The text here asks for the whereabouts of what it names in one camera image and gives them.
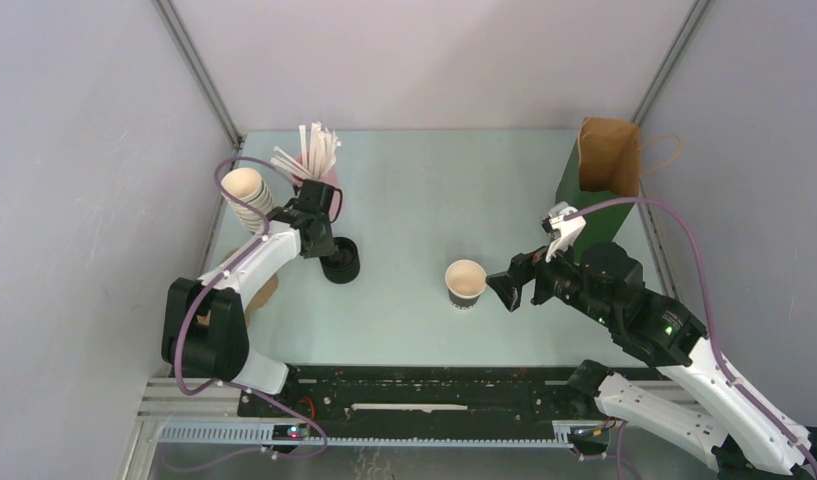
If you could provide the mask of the black sleeved paper cup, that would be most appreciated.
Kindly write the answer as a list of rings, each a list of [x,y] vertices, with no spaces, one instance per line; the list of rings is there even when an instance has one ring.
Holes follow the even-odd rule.
[[[475,261],[451,263],[444,274],[450,303],[461,310],[474,307],[487,288],[486,276],[485,269]]]

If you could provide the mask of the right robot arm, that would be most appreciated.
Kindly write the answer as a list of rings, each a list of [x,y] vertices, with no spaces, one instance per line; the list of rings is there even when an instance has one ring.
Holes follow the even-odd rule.
[[[598,411],[626,420],[690,453],[721,479],[808,479],[817,462],[817,427],[789,419],[763,399],[727,361],[714,358],[705,325],[679,301],[646,287],[643,267],[619,245],[588,247],[576,262],[571,250],[547,248],[514,256],[487,286],[505,307],[520,305],[534,284],[534,305],[553,298],[604,326],[631,357],[669,378],[702,412],[647,393],[616,370],[583,361],[569,378],[569,411]]]

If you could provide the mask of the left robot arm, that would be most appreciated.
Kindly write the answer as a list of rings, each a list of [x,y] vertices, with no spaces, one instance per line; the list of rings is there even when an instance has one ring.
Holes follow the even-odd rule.
[[[340,189],[319,181],[305,180],[296,192],[218,267],[171,284],[161,340],[161,357],[177,373],[259,390],[281,417],[296,411],[300,390],[287,381],[289,365],[251,348],[245,310],[285,264],[337,252],[331,208],[342,203]]]

